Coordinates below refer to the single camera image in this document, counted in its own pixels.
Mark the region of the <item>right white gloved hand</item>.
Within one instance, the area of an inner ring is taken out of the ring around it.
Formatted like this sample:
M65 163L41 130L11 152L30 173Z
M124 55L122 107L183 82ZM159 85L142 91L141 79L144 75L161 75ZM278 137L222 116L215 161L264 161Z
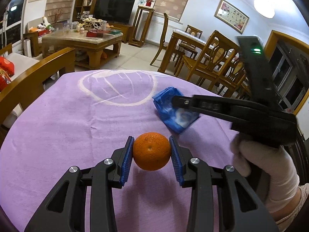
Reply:
M270 214L293 211L300 202L300 179L291 156L282 148L267 147L237 134L230 144L233 166L244 177L252 172L253 163L270 175L266 208Z

